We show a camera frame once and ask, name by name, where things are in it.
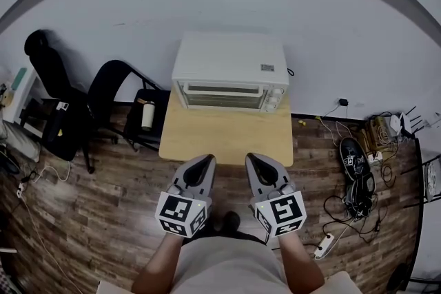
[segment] wooden table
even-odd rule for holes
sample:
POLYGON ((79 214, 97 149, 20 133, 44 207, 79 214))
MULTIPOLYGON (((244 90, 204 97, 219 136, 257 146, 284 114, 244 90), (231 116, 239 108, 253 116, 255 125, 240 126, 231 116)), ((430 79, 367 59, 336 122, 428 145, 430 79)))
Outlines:
POLYGON ((293 164, 288 94, 275 113, 247 113, 185 109, 172 89, 160 157, 187 161, 213 154, 217 163, 245 165, 249 152, 269 156, 286 167, 293 164))

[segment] black office chair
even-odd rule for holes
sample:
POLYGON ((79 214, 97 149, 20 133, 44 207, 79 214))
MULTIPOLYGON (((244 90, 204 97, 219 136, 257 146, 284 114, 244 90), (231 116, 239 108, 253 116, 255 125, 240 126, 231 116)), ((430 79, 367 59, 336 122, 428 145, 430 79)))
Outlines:
POLYGON ((159 144, 164 126, 165 113, 170 97, 170 91, 165 91, 155 85, 151 80, 144 77, 127 63, 120 60, 108 61, 96 74, 88 93, 88 106, 94 120, 102 127, 115 132, 128 140, 134 148, 138 143, 147 148, 158 151, 151 144, 159 144), (112 106, 120 86, 130 73, 137 75, 143 82, 125 123, 124 131, 116 129, 110 123, 112 106), (143 117, 143 104, 141 101, 152 101, 155 104, 152 128, 148 132, 141 129, 143 117))
POLYGON ((68 161, 74 159, 81 147, 86 167, 93 173, 88 148, 93 121, 88 111, 87 94, 70 85, 63 61, 48 45, 44 31, 37 30, 26 39, 25 53, 48 94, 59 100, 48 116, 41 144, 55 156, 68 161))

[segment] chair leg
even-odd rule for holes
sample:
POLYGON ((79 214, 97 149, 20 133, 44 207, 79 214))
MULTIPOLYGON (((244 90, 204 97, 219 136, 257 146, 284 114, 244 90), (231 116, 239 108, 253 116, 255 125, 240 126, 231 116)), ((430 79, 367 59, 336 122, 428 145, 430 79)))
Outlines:
POLYGON ((129 146, 133 149, 134 152, 137 152, 138 150, 135 148, 135 143, 130 142, 129 139, 124 138, 124 140, 126 141, 126 143, 129 144, 129 146))
POLYGON ((91 136, 92 138, 97 138, 99 140, 111 140, 112 145, 117 145, 118 144, 118 136, 115 135, 107 135, 107 134, 101 134, 99 132, 94 132, 91 136))
POLYGON ((84 154, 84 160, 85 160, 85 166, 88 168, 89 174, 93 174, 95 171, 95 168, 93 168, 90 165, 90 159, 89 159, 89 141, 86 141, 83 143, 83 154, 84 154))
POLYGON ((139 144, 140 144, 141 146, 147 147, 148 149, 151 149, 152 151, 159 152, 159 149, 158 149, 158 148, 156 148, 155 146, 151 146, 151 145, 149 145, 148 143, 139 142, 139 144))

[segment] power strip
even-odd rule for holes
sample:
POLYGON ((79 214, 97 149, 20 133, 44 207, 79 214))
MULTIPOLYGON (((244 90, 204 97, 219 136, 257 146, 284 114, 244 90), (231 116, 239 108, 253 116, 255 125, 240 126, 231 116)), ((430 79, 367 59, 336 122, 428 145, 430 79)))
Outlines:
POLYGON ((318 248, 314 251, 314 255, 316 258, 321 258, 328 250, 329 246, 332 244, 334 240, 334 236, 331 233, 328 233, 321 243, 318 245, 318 248))

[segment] black shoe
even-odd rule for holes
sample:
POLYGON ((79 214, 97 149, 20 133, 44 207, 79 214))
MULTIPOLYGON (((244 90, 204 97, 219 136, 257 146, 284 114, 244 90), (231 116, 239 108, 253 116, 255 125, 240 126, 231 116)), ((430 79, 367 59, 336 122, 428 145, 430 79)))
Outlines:
POLYGON ((240 217, 236 212, 228 211, 223 217, 223 226, 221 233, 235 233, 240 226, 240 217))

